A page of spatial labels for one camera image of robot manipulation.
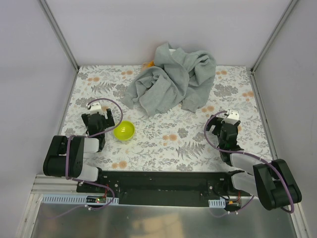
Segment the grey cloth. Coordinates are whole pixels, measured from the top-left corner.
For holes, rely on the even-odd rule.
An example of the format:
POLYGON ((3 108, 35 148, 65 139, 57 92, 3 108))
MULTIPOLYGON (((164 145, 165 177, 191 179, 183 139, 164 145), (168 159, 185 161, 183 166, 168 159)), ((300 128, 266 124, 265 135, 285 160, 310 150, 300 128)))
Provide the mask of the grey cloth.
POLYGON ((155 51, 154 65, 140 72, 127 87, 122 102, 130 109, 139 103, 150 117, 178 104, 194 113, 207 103, 215 72, 216 60, 209 52, 187 53, 164 43, 155 51))

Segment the orange cloth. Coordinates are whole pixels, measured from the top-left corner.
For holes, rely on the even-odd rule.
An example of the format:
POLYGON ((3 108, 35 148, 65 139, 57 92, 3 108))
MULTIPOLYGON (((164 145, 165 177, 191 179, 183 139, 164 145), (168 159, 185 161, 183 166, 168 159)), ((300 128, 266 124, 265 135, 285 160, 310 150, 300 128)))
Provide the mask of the orange cloth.
POLYGON ((154 66, 154 61, 151 61, 151 62, 145 62, 142 64, 142 70, 145 70, 146 68, 149 68, 149 67, 152 67, 154 66))

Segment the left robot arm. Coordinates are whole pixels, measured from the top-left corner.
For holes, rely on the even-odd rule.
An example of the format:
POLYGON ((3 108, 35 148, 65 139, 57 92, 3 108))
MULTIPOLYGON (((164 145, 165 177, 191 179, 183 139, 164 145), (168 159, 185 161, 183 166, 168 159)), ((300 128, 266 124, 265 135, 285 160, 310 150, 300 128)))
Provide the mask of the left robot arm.
MULTIPOLYGON (((82 114, 88 134, 96 134, 115 126, 111 109, 106 114, 100 112, 82 114)), ((100 169, 84 164, 85 153, 101 152, 105 146, 104 134, 92 138, 63 135, 53 137, 43 164, 43 172, 51 177, 68 177, 84 181, 98 180, 100 169)))

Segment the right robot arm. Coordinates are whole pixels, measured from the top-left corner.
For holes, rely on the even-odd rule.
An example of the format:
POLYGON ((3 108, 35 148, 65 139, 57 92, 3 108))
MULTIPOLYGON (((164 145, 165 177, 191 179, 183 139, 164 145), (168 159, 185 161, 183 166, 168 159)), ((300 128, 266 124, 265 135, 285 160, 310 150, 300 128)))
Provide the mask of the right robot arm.
POLYGON ((239 113, 235 110, 212 115, 205 124, 204 134, 211 131, 218 144, 210 146, 220 153, 221 160, 236 170, 230 174, 228 188, 244 191, 260 200, 268 211, 282 209, 292 214, 295 204, 302 201, 301 191, 283 159, 267 161, 246 152, 238 145, 239 113))

